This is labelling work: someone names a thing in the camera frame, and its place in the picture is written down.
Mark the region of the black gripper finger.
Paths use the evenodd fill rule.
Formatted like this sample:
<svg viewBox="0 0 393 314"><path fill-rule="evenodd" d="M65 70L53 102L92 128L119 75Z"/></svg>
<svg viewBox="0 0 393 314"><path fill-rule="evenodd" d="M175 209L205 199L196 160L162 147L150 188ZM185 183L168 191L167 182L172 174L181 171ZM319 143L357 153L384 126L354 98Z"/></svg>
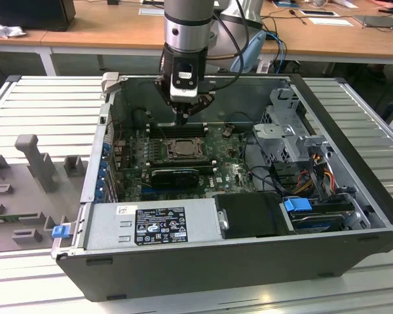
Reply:
<svg viewBox="0 0 393 314"><path fill-rule="evenodd" d="M202 94L199 95L196 103L186 104L183 110L183 125L187 123L190 116L196 115L208 108L214 100L215 96L213 94Z"/></svg>
<svg viewBox="0 0 393 314"><path fill-rule="evenodd" d="M184 125L184 112L183 112L183 103L179 101L174 101L170 96L170 83L166 80L164 75L159 75L155 81L155 88L160 94L161 98L165 102L165 104L172 108L174 114L176 115L174 123L178 126Z"/></svg>

